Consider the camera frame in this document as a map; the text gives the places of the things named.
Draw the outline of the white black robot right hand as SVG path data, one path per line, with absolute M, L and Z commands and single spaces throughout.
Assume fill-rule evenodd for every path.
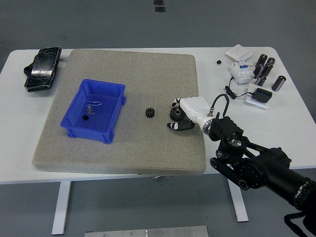
M 167 127 L 185 131 L 193 129 L 197 124 L 208 135 L 214 118 L 211 112 L 211 107 L 203 97 L 177 98 L 172 103 L 169 114 L 173 123 L 168 123 Z

